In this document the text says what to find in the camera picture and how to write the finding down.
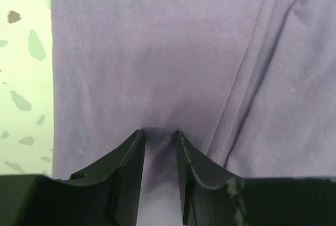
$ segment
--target green speckle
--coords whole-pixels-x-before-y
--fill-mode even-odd
[[[37,121],[37,125],[42,125],[43,124],[43,122],[44,122],[44,119],[45,119],[46,117],[44,116],[44,115],[41,115],[40,116],[40,118],[38,119],[38,121]]]
[[[51,9],[50,0],[47,0],[47,9]]]
[[[51,159],[48,156],[42,156],[41,157],[42,160],[44,160],[45,162],[51,162]]]
[[[26,146],[32,146],[34,143],[34,138],[31,136],[22,138],[19,140],[19,143],[26,145]]]
[[[32,105],[21,95],[17,94],[16,91],[11,91],[12,100],[21,111],[31,111]]]
[[[11,168],[12,170],[19,172],[20,174],[25,173],[25,171],[21,168],[20,164],[18,164],[18,163],[10,163],[8,161],[5,161],[4,164],[7,167]]]
[[[8,44],[8,41],[0,40],[0,48],[5,47]]]
[[[28,37],[28,50],[30,55],[39,61],[43,61],[46,58],[46,52],[34,30],[30,30]]]
[[[9,132],[8,131],[4,131],[1,135],[1,138],[8,138],[9,137]]]

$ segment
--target gray cloth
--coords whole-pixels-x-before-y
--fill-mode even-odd
[[[134,130],[138,225],[182,225],[181,129],[241,176],[335,175],[334,0],[51,0],[55,141],[66,179]]]

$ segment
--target cloth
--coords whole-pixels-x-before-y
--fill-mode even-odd
[[[175,148],[243,177],[334,175],[333,0],[51,0],[54,178],[146,131],[138,224],[182,225]]]

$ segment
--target brown speckle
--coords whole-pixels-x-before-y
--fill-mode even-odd
[[[19,13],[15,12],[15,11],[9,11],[8,13],[8,22],[9,23],[15,23],[17,21],[21,20],[21,16]]]

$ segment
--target speckled surface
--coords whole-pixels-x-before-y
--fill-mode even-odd
[[[51,175],[50,0],[0,0],[0,174]]]

